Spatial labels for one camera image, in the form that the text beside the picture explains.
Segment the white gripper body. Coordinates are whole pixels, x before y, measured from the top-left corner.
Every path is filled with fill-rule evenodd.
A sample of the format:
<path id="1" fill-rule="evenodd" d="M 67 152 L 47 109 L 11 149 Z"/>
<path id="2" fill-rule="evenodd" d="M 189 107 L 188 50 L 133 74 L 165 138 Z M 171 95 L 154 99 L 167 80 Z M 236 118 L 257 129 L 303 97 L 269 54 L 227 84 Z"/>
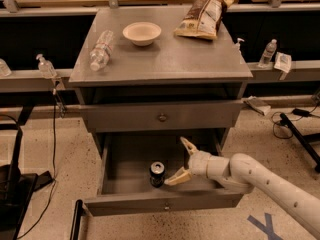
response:
<path id="1" fill-rule="evenodd" d="M 189 154 L 187 171 L 191 176 L 218 180 L 230 175 L 229 162 L 228 158 L 196 150 Z"/>

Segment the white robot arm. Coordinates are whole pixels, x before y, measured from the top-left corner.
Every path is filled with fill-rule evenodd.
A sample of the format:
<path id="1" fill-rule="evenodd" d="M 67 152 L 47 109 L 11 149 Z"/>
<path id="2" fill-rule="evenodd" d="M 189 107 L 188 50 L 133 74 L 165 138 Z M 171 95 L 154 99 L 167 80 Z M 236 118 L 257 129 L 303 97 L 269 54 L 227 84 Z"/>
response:
<path id="1" fill-rule="evenodd" d="M 193 176 L 200 176 L 240 194 L 248 194 L 258 188 L 316 240 L 320 240 L 318 198 L 276 175 L 249 155 L 236 153 L 231 158 L 214 156 L 198 150 L 184 137 L 180 140 L 189 154 L 187 167 L 181 167 L 167 178 L 164 181 L 166 185 L 175 186 L 191 180 Z"/>

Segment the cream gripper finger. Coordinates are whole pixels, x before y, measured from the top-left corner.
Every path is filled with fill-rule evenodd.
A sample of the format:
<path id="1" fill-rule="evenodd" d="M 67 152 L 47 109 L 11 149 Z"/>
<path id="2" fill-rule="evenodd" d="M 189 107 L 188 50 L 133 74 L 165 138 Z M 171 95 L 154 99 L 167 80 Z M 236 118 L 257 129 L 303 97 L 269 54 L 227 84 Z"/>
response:
<path id="1" fill-rule="evenodd" d="M 181 167 L 176 171 L 174 175 L 167 178 L 164 183 L 168 186 L 175 186 L 178 184 L 185 183 L 189 181 L 192 178 L 192 174 L 188 169 L 185 169 L 184 167 Z"/>
<path id="2" fill-rule="evenodd" d="M 198 151 L 197 147 L 185 137 L 181 137 L 180 140 L 190 156 L 192 156 Z"/>

